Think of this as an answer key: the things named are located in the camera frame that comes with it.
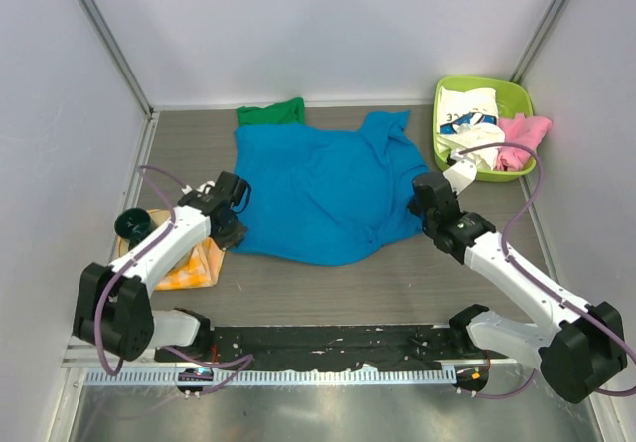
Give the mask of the blue t shirt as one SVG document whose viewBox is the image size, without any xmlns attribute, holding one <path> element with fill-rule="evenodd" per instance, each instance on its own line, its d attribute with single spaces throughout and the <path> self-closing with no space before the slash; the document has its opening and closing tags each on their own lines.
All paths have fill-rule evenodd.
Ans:
<svg viewBox="0 0 636 442">
<path fill-rule="evenodd" d="M 369 113 L 356 130 L 260 124 L 236 130 L 235 172 L 251 186 L 238 254 L 341 266 L 420 233 L 408 209 L 428 167 L 407 111 Z"/>
</svg>

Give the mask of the lime green plastic basin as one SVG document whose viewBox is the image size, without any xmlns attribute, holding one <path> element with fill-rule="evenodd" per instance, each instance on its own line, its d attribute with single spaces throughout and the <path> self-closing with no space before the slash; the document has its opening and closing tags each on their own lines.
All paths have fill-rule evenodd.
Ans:
<svg viewBox="0 0 636 442">
<path fill-rule="evenodd" d="M 433 145 L 442 170 L 463 158 L 484 182 L 515 180 L 536 166 L 520 143 L 535 150 L 552 123 L 535 117 L 527 92 L 519 85 L 486 77 L 448 76 L 437 85 Z"/>
</svg>

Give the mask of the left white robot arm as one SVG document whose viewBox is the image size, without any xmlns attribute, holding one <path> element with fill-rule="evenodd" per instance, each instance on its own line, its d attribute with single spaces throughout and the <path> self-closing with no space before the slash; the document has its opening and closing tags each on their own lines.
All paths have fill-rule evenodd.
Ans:
<svg viewBox="0 0 636 442">
<path fill-rule="evenodd" d="M 211 239 L 221 250 L 242 244 L 247 228 L 239 213 L 250 197 L 250 184 L 229 172 L 198 188 L 186 187 L 167 220 L 142 242 L 106 265 L 92 263 L 84 269 L 74 336 L 94 345 L 104 366 L 109 356 L 132 362 L 148 349 L 180 352 L 192 362 L 203 360 L 212 349 L 209 319 L 184 309 L 154 311 L 150 299 L 197 244 Z"/>
</svg>

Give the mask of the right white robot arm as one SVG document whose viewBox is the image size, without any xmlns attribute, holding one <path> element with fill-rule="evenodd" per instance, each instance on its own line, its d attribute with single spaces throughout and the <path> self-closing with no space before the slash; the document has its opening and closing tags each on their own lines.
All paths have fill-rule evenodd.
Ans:
<svg viewBox="0 0 636 442">
<path fill-rule="evenodd" d="M 450 321 L 448 343 L 462 358 L 490 350 L 537 371 L 562 399 L 580 403 L 628 363 L 622 317 L 607 302 L 591 305 L 526 260 L 485 218 L 461 210 L 451 182 L 426 173 L 413 182 L 409 210 L 422 217 L 435 247 L 489 280 L 530 323 L 474 304 Z"/>
</svg>

